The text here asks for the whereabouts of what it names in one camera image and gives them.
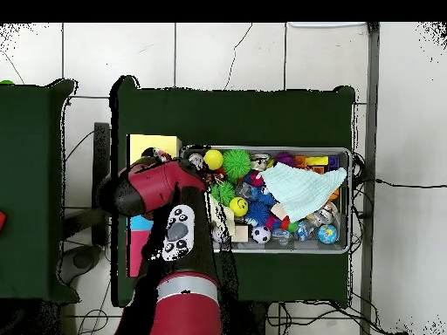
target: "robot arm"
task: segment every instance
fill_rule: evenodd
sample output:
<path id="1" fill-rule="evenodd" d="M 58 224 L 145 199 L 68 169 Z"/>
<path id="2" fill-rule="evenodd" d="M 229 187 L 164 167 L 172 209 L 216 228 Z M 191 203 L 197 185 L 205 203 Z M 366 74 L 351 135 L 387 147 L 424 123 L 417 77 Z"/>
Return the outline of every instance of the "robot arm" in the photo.
<path id="1" fill-rule="evenodd" d="M 196 168 L 187 161 L 159 163 L 149 157 L 121 171 L 116 183 L 110 178 L 104 181 L 99 197 L 104 210 L 126 216 L 155 211 L 155 224 L 166 223 L 157 225 L 165 228 L 165 236 L 155 245 L 161 252 L 159 269 L 148 272 L 153 283 L 146 288 L 137 284 L 140 289 L 135 288 L 134 302 L 124 309 L 121 323 L 124 317 L 135 321 L 135 315 L 143 313 L 134 307 L 144 300 L 136 295 L 148 294 L 148 303 L 155 305 L 149 310 L 154 319 L 148 335 L 221 335 L 205 189 Z M 156 219 L 157 209 L 169 211 L 167 221 Z"/>

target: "towel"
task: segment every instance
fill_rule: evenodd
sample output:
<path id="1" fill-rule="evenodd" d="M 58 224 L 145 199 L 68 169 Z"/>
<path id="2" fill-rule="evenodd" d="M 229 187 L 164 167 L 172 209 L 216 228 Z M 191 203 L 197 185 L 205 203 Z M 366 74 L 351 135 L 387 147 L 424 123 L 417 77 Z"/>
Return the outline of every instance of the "towel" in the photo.
<path id="1" fill-rule="evenodd" d="M 261 173 L 265 185 L 281 203 L 290 222 L 299 221 L 323 207 L 346 178 L 345 168 L 317 174 L 283 163 Z"/>

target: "yellow foam block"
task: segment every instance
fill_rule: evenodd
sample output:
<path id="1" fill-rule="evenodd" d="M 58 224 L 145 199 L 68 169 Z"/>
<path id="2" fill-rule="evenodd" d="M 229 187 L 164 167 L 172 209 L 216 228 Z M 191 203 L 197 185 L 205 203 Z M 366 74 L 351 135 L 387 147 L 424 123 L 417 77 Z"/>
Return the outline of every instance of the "yellow foam block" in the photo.
<path id="1" fill-rule="evenodd" d="M 327 166 L 329 157 L 306 157 L 306 166 Z"/>
<path id="2" fill-rule="evenodd" d="M 148 147 L 158 147 L 163 152 L 168 153 L 171 157 L 176 157 L 182 142 L 175 136 L 160 136 L 160 135 L 130 135 L 130 163 L 141 158 Z"/>

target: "green spiky ball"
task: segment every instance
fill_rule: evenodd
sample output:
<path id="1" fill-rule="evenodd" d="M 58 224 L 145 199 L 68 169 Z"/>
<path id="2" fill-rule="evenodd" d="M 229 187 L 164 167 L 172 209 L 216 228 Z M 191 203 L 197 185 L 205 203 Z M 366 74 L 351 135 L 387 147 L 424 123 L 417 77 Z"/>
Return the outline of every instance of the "green spiky ball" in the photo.
<path id="1" fill-rule="evenodd" d="M 224 181 L 222 184 L 216 184 L 211 188 L 211 195 L 218 202 L 221 202 L 225 207 L 230 205 L 231 199 L 235 197 L 233 186 Z"/>
<path id="2" fill-rule="evenodd" d="M 250 155 L 243 149 L 231 149 L 223 154 L 223 170 L 231 182 L 236 182 L 251 170 Z"/>

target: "green table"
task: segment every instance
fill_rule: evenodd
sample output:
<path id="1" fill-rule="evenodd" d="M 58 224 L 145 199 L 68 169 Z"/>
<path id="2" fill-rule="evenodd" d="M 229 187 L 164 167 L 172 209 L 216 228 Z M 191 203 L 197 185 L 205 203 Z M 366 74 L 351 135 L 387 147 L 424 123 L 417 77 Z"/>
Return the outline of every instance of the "green table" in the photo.
<path id="1" fill-rule="evenodd" d="M 204 92 L 139 89 L 134 78 L 123 77 L 111 92 L 118 168 L 126 166 L 129 133 L 177 136 L 183 145 L 351 149 L 353 103 L 354 90 L 347 86 L 332 92 Z M 123 217 L 117 253 L 120 305 L 129 302 L 133 291 L 133 279 L 126 277 L 125 224 Z M 348 253 L 235 253 L 235 258 L 241 300 L 330 299 L 347 307 Z"/>
<path id="2" fill-rule="evenodd" d="M 0 298 L 78 302 L 57 278 L 61 255 L 61 113 L 71 80 L 0 85 Z"/>

